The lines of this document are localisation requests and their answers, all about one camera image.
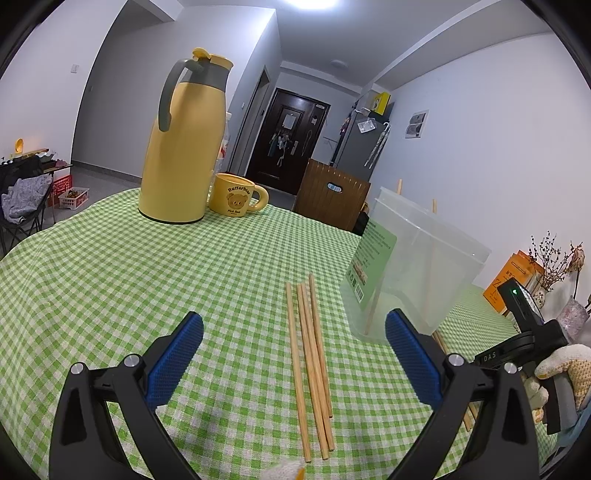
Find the product label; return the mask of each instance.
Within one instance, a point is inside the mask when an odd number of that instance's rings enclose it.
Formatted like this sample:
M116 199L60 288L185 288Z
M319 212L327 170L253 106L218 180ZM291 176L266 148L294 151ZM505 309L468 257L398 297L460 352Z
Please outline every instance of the product label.
M347 280L362 310L365 310L396 245L396 235L369 219L357 251L347 270Z

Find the yellow thermos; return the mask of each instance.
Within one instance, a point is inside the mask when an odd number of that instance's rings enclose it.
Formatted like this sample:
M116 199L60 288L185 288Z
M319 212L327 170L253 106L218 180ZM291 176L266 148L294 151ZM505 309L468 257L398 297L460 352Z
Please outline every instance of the yellow thermos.
M163 223L203 218L226 126L233 63L202 48L179 60L164 84L144 163L139 211ZM177 84L184 69L189 71Z

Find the door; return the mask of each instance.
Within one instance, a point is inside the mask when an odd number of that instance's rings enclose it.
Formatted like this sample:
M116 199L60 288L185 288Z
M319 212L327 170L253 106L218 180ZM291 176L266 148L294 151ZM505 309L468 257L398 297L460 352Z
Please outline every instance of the door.
M330 105L277 89L246 177L296 195Z
M255 145L256 133L262 124L265 115L263 108L263 100L269 89L269 77L265 71L261 74L261 79L256 86L254 95L252 96L251 104L248 106L248 112L244 117L244 123L236 147L232 152L232 160L230 161L229 171L234 175L244 175L246 164L252 153Z

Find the glove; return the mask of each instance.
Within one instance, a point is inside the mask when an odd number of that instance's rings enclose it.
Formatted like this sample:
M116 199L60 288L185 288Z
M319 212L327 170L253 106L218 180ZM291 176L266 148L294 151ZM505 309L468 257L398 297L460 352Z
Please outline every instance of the glove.
M285 460L265 470L261 474L261 480L304 480L305 472L303 461Z
M591 348L586 345L567 345L555 350L535 369L535 376L541 380L568 372L573 384L574 405L581 410L583 400L591 387Z
M525 393L530 401L531 416L534 419L534 423L539 423L544 418L543 407L548 401L548 391L540 385L537 378L527 378L523 386L525 387Z

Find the orange box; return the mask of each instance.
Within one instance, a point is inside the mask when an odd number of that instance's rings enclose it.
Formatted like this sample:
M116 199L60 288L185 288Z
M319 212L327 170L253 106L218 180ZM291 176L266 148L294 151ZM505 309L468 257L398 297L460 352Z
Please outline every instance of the orange box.
M501 295L499 295L497 287L503 285L510 278L516 279L525 287L535 272L543 274L544 269L538 263L532 263L530 256L519 250L519 253L511 255L503 269L484 291L484 298L488 300L497 312L502 313L506 307Z

